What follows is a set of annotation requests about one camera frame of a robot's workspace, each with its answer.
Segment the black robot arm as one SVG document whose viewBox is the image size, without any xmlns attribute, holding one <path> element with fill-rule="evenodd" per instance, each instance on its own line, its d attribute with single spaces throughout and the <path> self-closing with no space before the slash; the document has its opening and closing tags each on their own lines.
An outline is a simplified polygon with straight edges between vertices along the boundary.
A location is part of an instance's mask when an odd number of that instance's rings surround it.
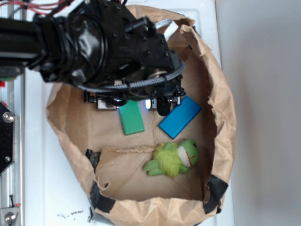
<svg viewBox="0 0 301 226">
<path fill-rule="evenodd" d="M 45 82 L 84 91 L 98 108 L 154 100 L 160 115 L 181 104 L 185 64 L 158 29 L 171 20 L 135 18 L 116 0 L 82 2 L 68 16 L 36 14 L 31 22 L 0 20 L 0 79 L 11 81 L 25 68 Z"/>
</svg>

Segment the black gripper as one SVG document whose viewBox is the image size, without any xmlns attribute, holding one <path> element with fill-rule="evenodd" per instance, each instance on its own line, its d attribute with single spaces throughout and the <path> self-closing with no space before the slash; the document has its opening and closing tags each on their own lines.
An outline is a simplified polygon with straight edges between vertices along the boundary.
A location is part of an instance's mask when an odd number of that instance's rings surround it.
<svg viewBox="0 0 301 226">
<path fill-rule="evenodd" d="M 159 115 L 169 115 L 171 102 L 180 104 L 185 95 L 185 64 L 158 32 L 171 23 L 152 22 L 147 16 L 137 19 L 125 5 L 100 0 L 98 95 L 134 101 L 156 98 Z"/>
</svg>

